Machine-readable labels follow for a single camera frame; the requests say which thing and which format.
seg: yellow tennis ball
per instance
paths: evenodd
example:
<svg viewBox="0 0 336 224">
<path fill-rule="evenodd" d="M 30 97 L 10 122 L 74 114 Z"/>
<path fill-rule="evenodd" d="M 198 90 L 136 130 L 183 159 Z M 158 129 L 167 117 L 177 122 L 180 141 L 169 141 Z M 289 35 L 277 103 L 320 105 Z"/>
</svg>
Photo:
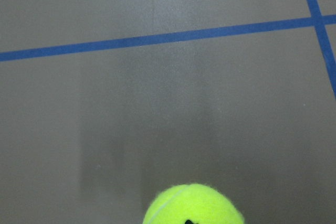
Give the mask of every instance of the yellow tennis ball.
<svg viewBox="0 0 336 224">
<path fill-rule="evenodd" d="M 173 186 L 160 193 L 145 214 L 143 224 L 244 224 L 229 199 L 211 187 Z"/>
</svg>

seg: blue tape strip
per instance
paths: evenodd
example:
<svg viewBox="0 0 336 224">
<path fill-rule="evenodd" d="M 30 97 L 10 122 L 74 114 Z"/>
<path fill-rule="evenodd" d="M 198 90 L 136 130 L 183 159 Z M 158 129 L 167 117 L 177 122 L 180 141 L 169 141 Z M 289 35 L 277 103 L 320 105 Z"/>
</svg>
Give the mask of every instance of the blue tape strip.
<svg viewBox="0 0 336 224">
<path fill-rule="evenodd" d="M 329 37 L 325 27 L 326 22 L 334 19 L 334 15 L 323 18 L 317 0 L 307 0 L 311 17 L 313 19 L 316 35 L 322 50 L 322 54 L 327 67 L 328 75 L 330 78 L 331 86 L 336 97 L 336 62 L 332 52 Z"/>
<path fill-rule="evenodd" d="M 149 35 L 125 39 L 113 39 L 105 41 L 87 42 L 72 45 L 26 49 L 20 51 L 1 52 L 0 61 L 37 58 L 54 55 L 75 54 L 78 52 L 90 52 L 98 50 L 138 47 L 178 41 L 216 38 L 241 34 L 252 34 L 266 31 L 294 29 L 313 26 L 311 18 L 298 18 L 274 22 L 264 22 L 248 25 L 228 26 L 202 30 L 182 31 L 178 33 Z"/>
</svg>

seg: neon green ball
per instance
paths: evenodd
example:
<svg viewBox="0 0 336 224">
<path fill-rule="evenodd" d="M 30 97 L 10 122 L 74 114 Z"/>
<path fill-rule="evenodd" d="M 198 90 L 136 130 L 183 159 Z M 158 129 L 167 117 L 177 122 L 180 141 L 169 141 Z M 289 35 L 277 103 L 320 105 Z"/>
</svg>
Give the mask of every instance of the neon green ball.
<svg viewBox="0 0 336 224">
<path fill-rule="evenodd" d="M 244 224 L 229 199 L 211 187 L 173 186 L 160 193 L 145 214 L 143 224 Z"/>
</svg>

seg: floor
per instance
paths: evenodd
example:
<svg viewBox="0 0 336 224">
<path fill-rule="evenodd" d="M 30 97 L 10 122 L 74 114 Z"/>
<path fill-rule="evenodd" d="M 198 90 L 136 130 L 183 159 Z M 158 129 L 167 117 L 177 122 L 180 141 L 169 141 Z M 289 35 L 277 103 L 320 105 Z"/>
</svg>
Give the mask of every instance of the floor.
<svg viewBox="0 0 336 224">
<path fill-rule="evenodd" d="M 140 224 L 193 182 L 334 222 L 336 1 L 0 3 L 0 223 Z"/>
</svg>

